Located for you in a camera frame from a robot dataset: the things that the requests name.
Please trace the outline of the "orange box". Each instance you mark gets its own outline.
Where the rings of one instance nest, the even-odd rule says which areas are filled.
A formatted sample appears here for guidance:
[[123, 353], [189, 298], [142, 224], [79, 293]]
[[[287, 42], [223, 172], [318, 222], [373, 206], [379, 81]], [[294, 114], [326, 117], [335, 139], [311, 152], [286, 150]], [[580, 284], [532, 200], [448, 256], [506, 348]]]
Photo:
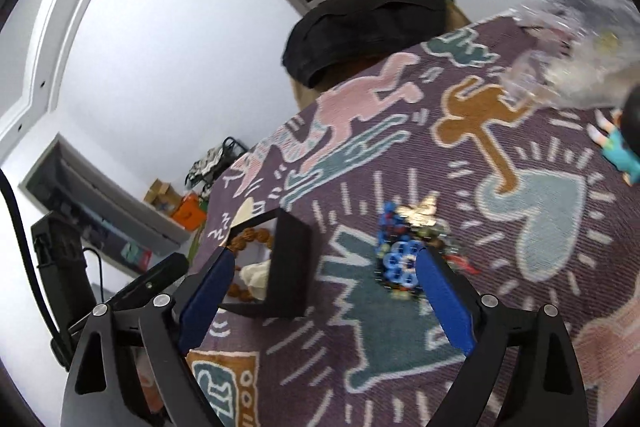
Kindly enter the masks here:
[[201, 207], [198, 195], [190, 193], [184, 196], [171, 219], [186, 231], [196, 231], [206, 221], [206, 211]]

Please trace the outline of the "patterned purple woven blanket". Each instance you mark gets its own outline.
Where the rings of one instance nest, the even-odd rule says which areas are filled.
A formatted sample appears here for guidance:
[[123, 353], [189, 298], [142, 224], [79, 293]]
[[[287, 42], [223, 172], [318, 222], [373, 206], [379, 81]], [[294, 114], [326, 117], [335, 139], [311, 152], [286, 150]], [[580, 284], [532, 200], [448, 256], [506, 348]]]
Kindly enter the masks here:
[[[505, 306], [556, 306], [589, 424], [638, 424], [639, 190], [587, 134], [499, 82], [534, 39], [497, 16], [322, 94], [213, 185], [201, 268], [235, 225], [282, 208], [311, 228], [305, 313], [220, 310], [186, 361], [226, 426], [425, 426], [458, 376], [416, 276], [427, 249]], [[437, 194], [436, 225], [396, 213]]]

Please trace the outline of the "black shoe rack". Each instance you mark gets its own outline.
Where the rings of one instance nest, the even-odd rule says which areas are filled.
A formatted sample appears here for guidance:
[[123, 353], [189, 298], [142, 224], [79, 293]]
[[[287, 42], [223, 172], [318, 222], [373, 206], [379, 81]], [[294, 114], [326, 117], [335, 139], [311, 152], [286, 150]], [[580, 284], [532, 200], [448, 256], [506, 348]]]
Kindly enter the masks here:
[[190, 191], [198, 190], [201, 199], [206, 199], [215, 181], [247, 152], [248, 148], [242, 142], [227, 136], [224, 142], [194, 162], [186, 174], [184, 186]]

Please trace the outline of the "small cartoon figurine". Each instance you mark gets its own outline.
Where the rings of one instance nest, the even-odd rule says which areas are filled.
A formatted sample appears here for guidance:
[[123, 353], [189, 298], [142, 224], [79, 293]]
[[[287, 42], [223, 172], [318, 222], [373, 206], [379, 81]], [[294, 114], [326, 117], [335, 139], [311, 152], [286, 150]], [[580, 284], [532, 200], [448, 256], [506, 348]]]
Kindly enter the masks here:
[[600, 109], [594, 111], [596, 125], [587, 124], [587, 134], [601, 147], [602, 155], [621, 173], [629, 186], [639, 183], [640, 91], [629, 92], [615, 120], [609, 121]]

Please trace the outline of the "black jacket on chair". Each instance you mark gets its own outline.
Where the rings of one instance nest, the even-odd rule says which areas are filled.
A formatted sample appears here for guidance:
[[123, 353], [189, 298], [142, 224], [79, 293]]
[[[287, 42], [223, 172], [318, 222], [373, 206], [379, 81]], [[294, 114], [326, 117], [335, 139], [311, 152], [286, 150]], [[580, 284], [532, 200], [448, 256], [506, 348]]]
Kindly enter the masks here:
[[306, 88], [362, 58], [382, 58], [445, 32], [451, 0], [326, 0], [293, 27], [282, 65]]

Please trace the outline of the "gold butterfly hair clip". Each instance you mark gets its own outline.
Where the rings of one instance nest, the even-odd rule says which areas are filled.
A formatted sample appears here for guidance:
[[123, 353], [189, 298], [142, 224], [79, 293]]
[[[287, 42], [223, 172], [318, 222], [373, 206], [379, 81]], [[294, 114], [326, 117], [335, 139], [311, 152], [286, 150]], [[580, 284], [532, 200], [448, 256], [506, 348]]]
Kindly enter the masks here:
[[398, 206], [396, 213], [407, 225], [413, 228], [432, 227], [436, 225], [437, 194], [427, 194], [416, 205]]

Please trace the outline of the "cardboard box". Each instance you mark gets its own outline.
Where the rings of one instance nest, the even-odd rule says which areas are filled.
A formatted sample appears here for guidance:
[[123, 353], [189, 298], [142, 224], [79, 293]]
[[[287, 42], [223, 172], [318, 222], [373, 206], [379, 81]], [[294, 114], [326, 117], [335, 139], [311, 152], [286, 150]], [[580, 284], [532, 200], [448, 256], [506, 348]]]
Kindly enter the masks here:
[[156, 211], [171, 216], [181, 205], [182, 195], [170, 183], [156, 179], [143, 197], [143, 202]]

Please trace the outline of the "clear plastic bag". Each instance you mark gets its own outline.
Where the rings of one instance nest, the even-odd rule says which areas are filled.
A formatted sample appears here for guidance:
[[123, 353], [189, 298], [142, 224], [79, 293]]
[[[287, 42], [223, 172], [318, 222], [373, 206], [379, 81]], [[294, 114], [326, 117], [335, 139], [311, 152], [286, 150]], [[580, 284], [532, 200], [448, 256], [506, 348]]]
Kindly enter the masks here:
[[631, 0], [536, 0], [512, 17], [534, 39], [500, 77], [515, 100], [620, 107], [638, 86], [639, 11]]

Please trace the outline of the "black square jewelry box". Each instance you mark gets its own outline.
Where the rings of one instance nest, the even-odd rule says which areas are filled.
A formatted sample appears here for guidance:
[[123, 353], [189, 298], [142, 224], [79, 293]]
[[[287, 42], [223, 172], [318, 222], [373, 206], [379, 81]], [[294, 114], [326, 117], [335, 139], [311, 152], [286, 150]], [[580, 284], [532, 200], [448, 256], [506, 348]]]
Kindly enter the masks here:
[[307, 306], [311, 228], [282, 208], [235, 225], [224, 251], [231, 283], [221, 309], [241, 317], [296, 319]]

